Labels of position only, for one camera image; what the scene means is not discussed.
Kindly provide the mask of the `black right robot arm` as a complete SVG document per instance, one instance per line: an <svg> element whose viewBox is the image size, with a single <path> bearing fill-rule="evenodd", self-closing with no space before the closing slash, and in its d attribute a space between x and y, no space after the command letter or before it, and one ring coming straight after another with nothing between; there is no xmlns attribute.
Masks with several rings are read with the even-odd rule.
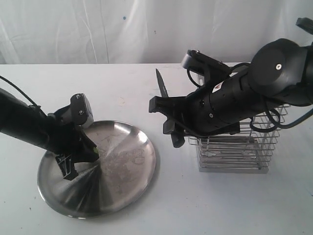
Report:
<svg viewBox="0 0 313 235"><path fill-rule="evenodd" d="M208 137L238 133L240 121L284 104L313 103L313 48L288 39L263 46L241 70L189 50L182 66L204 77L204 84L186 96L153 97L150 113L168 119L165 134Z"/></svg>

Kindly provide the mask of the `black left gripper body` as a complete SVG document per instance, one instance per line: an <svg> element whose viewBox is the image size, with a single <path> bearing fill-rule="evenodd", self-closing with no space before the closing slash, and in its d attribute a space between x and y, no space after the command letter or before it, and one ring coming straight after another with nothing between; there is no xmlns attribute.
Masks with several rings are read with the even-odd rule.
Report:
<svg viewBox="0 0 313 235"><path fill-rule="evenodd" d="M44 149L55 154L67 154L78 149L83 131L72 121L71 109L63 107L45 118L47 141Z"/></svg>

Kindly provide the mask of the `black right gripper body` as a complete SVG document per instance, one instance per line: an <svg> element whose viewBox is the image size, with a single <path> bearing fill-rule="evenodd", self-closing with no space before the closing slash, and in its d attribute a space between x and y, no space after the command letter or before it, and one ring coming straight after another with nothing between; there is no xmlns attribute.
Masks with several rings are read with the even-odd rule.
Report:
<svg viewBox="0 0 313 235"><path fill-rule="evenodd" d="M149 112L162 114L161 103L167 102L179 132L195 137L214 135L262 112L260 95L247 79L247 71L243 70L223 81L217 91L202 86L188 96L155 96L149 101Z"/></svg>

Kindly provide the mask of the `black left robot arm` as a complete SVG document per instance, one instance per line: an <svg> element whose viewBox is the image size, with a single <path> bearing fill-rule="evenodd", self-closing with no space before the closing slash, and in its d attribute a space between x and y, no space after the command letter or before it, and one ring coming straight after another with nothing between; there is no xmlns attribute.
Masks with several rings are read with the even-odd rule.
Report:
<svg viewBox="0 0 313 235"><path fill-rule="evenodd" d="M55 154L63 178L78 176L76 163L99 159L97 145L84 129L94 122L90 103L83 93L74 94L70 104L47 116L5 90L0 91L0 131Z"/></svg>

